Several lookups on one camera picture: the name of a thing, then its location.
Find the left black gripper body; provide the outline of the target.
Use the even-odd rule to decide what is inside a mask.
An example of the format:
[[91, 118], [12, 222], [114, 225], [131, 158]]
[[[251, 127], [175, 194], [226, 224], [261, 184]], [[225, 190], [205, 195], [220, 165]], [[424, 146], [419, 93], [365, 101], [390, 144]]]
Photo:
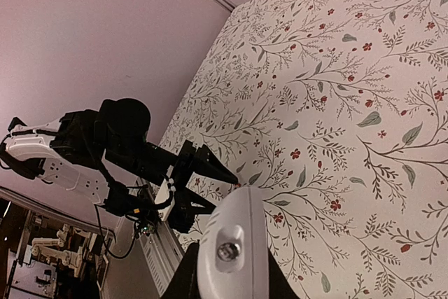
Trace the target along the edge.
[[210, 148], [203, 145], [196, 148], [193, 142], [185, 140], [177, 156], [173, 169], [173, 181], [176, 190], [183, 190], [193, 173], [207, 176]]

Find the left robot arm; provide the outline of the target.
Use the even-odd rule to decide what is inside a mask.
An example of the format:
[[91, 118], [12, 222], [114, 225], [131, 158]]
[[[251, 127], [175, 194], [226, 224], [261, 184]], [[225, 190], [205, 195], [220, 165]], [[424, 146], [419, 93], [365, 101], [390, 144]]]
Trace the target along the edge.
[[[193, 174], [235, 185], [238, 178], [211, 149], [185, 141], [179, 154], [149, 143], [150, 111], [137, 99], [106, 99], [98, 111], [66, 113], [38, 127], [12, 119], [1, 141], [1, 160], [26, 179], [40, 179], [84, 195], [115, 216], [143, 218], [186, 198]], [[167, 191], [160, 203], [130, 194], [104, 166], [109, 161]]]

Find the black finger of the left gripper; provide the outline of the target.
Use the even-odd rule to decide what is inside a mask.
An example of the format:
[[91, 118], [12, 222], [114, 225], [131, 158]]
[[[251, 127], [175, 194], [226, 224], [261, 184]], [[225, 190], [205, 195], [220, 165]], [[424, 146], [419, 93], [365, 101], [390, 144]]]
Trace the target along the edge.
[[238, 178], [225, 167], [212, 150], [203, 145], [195, 153], [195, 173], [226, 183], [238, 183]]
[[175, 192], [174, 212], [182, 217], [196, 215], [210, 215], [216, 205], [189, 188], [182, 188]]

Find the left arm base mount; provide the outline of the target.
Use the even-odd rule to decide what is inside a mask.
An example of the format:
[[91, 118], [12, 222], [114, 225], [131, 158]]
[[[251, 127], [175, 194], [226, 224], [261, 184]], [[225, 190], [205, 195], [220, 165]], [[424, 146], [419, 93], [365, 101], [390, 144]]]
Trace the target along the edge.
[[[143, 185], [133, 187], [131, 190], [136, 191], [136, 196], [144, 202], [153, 203], [152, 186]], [[125, 215], [125, 218], [134, 223], [134, 238], [139, 239], [142, 236], [149, 237], [156, 232], [158, 223], [158, 212], [156, 210], [139, 209], [139, 212], [133, 211]]]

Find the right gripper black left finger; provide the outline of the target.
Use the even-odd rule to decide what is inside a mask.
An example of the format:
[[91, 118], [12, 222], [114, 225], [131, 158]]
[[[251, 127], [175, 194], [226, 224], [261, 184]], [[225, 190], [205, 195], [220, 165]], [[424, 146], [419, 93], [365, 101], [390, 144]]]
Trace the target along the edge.
[[199, 247], [200, 244], [198, 242], [189, 245], [164, 292], [164, 299], [200, 298], [197, 284], [197, 257]]

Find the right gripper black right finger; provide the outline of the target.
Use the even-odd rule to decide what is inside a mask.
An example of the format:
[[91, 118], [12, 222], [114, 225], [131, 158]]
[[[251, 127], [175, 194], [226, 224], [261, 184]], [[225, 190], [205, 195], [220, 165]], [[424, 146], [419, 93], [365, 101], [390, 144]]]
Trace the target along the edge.
[[300, 299], [291, 288], [269, 249], [267, 250], [267, 277], [269, 299]]

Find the white remote control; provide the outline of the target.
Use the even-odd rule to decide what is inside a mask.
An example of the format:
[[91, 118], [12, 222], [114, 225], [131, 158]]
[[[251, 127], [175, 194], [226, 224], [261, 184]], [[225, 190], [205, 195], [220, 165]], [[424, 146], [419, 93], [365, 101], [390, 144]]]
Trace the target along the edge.
[[258, 189], [241, 187], [214, 209], [199, 243], [201, 298], [267, 298], [267, 230]]

